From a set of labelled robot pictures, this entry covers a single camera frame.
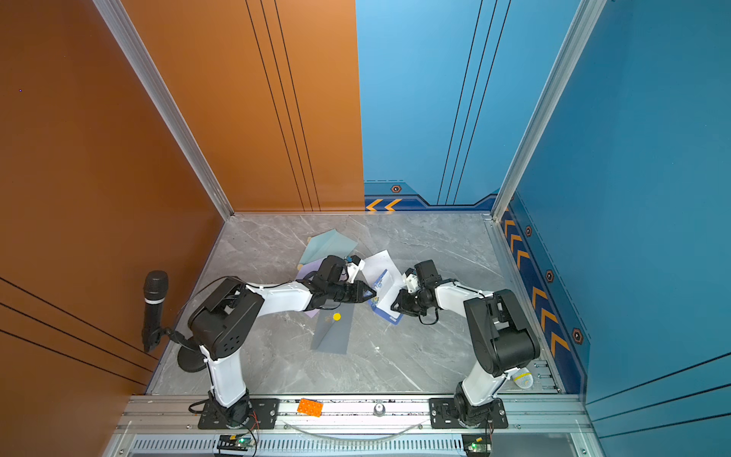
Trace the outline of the blue floral letter paper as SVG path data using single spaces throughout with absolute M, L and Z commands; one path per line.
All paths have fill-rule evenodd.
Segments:
M 391 325 L 398 325 L 402 320 L 402 314 L 395 312 L 391 307 L 405 287 L 403 278 L 390 270 L 384 270 L 371 287 L 376 291 L 376 296 L 369 300 L 373 312 Z

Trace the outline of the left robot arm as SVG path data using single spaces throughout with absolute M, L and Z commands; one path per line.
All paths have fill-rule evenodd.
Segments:
M 363 266 L 365 262 L 358 257 L 348 260 L 329 255 L 315 272 L 279 285 L 227 278 L 194 310 L 188 327 L 211 379 L 207 403 L 228 428 L 245 428 L 253 417 L 239 350 L 256 320 L 282 312 L 323 310 L 329 301 L 369 301 L 376 291 L 356 278 Z

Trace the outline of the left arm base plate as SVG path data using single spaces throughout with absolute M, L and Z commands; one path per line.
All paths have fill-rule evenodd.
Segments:
M 214 399 L 203 403 L 199 430 L 273 430 L 280 400 L 277 398 L 243 398 L 231 407 L 223 407 Z

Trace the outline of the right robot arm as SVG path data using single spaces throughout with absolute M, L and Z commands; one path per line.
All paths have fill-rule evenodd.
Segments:
M 433 310 L 454 312 L 466 319 L 476 357 L 470 374 L 460 382 L 446 423 L 466 428 L 506 428 L 506 412 L 499 390 L 513 382 L 521 390 L 534 385 L 528 369 L 541 355 L 541 345 L 527 315 L 510 289 L 479 291 L 457 280 L 443 278 L 433 261 L 410 268 L 404 275 L 391 309 L 423 319 Z

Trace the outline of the grey envelope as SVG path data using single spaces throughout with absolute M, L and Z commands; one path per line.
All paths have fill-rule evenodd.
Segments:
M 340 313 L 340 321 L 333 314 Z M 354 316 L 352 304 L 341 305 L 337 310 L 321 310 L 318 314 L 310 348 L 315 352 L 344 355 L 348 352 L 350 332 Z

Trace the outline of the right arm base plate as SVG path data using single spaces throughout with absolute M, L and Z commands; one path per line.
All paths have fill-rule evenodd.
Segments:
M 428 400 L 429 418 L 432 428 L 487 428 L 506 430 L 509 427 L 508 414 L 500 398 L 481 406 L 472 406 L 462 397 L 435 397 Z

